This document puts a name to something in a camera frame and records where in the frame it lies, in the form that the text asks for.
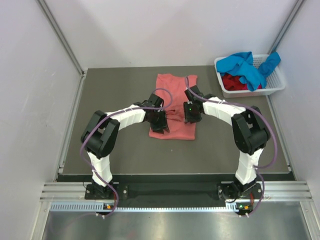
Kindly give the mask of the pink t shirt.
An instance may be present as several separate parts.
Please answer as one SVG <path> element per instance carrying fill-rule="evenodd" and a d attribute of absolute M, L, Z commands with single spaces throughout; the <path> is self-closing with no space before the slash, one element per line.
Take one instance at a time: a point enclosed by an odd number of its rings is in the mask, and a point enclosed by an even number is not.
<path fill-rule="evenodd" d="M 168 106 L 165 112 L 169 132 L 156 133 L 150 130 L 149 137 L 160 140 L 195 140 L 196 124 L 185 123 L 183 103 L 188 101 L 185 95 L 185 90 L 187 89 L 185 78 L 174 76 L 170 73 L 159 73 L 156 78 L 155 87 L 157 89 L 166 89 L 170 92 L 168 94 L 164 90 L 156 91 L 156 95 L 164 100 L 164 105 Z"/>

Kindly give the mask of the white plastic basket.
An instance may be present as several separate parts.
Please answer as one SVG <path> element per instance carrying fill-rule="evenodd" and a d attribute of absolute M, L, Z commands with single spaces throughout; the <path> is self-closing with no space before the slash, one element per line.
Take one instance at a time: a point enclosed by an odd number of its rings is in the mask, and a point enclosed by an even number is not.
<path fill-rule="evenodd" d="M 225 98 L 268 96 L 286 87 L 278 53 L 238 52 L 214 60 Z"/>

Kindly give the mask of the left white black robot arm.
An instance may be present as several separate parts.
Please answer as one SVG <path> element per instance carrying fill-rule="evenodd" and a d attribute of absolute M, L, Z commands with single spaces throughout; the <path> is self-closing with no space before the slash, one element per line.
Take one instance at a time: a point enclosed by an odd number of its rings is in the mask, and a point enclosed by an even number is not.
<path fill-rule="evenodd" d="M 86 186 L 86 200 L 105 200 L 116 197 L 110 167 L 110 155 L 120 130 L 134 124 L 150 123 L 155 133 L 169 132 L 165 101 L 152 93 L 149 99 L 136 102 L 129 107 L 115 111 L 97 110 L 88 122 L 80 141 L 80 154 L 87 152 L 92 169 L 91 183 Z"/>

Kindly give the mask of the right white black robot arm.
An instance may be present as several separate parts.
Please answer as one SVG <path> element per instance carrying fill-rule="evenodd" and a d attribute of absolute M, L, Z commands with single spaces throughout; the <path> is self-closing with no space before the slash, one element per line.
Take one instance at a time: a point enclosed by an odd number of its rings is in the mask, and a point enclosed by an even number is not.
<path fill-rule="evenodd" d="M 183 103 L 184 118 L 187 123 L 198 123 L 202 114 L 215 117 L 232 127 L 233 139 L 239 149 L 238 167 L 235 179 L 230 184 L 231 190 L 221 190 L 221 197 L 226 199 L 245 198 L 256 185 L 256 167 L 271 134 L 266 124 L 254 111 L 229 104 L 212 94 L 203 95 L 194 85 L 184 91 L 187 101 Z"/>

